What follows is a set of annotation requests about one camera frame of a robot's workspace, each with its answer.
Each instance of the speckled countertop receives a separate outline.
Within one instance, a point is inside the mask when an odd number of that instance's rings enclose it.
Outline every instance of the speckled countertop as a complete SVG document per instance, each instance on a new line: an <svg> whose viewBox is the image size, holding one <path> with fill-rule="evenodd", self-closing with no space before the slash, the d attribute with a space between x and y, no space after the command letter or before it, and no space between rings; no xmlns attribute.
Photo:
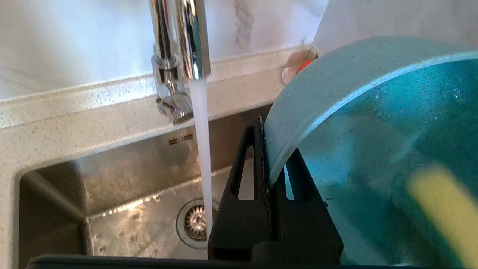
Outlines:
<svg viewBox="0 0 478 269"><path fill-rule="evenodd" d="M283 89L281 70L209 83L210 120L272 103ZM148 96L0 129L0 268L17 268L19 183L25 172L193 124L173 126Z"/></svg>

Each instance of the running water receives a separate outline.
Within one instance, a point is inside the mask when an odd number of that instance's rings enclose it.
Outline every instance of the running water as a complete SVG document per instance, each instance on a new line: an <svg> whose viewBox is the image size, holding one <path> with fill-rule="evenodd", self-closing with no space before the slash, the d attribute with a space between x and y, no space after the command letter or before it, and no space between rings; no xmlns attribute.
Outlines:
<svg viewBox="0 0 478 269"><path fill-rule="evenodd" d="M211 184L211 151L209 147L209 121L207 119L207 82L206 79L189 82L191 101L193 103L196 126L197 148L201 166L204 209L206 211L206 235L209 239L212 228L212 184Z"/></svg>

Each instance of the faucet spout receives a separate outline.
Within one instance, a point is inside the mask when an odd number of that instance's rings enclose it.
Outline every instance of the faucet spout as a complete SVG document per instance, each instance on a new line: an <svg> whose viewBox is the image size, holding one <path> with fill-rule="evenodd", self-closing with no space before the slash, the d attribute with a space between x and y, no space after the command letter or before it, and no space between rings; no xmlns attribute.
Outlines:
<svg viewBox="0 0 478 269"><path fill-rule="evenodd" d="M150 0L150 9L156 103L158 110L174 124L182 123L193 117L184 84L206 78L210 73L204 1Z"/></svg>

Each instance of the drain strainer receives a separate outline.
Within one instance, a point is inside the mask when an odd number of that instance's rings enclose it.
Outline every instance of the drain strainer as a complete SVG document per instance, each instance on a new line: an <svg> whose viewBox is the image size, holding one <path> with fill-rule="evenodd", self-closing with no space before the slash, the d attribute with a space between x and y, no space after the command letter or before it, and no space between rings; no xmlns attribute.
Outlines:
<svg viewBox="0 0 478 269"><path fill-rule="evenodd" d="M217 203L213 201L213 217L216 216ZM196 249L205 249L206 211L203 199L195 199L183 206L176 219L176 229L181 240Z"/></svg>

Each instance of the sink basin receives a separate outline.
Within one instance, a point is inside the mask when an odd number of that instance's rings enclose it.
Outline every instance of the sink basin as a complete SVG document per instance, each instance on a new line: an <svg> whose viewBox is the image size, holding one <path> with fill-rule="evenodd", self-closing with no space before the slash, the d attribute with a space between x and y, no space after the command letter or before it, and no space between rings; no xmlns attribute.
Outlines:
<svg viewBox="0 0 478 269"><path fill-rule="evenodd" d="M269 108L210 122L216 208L244 125ZM239 198L253 199L251 158L242 182ZM20 184L19 266L47 253L206 259L205 235L189 221L201 215L201 199L193 126L28 172Z"/></svg>

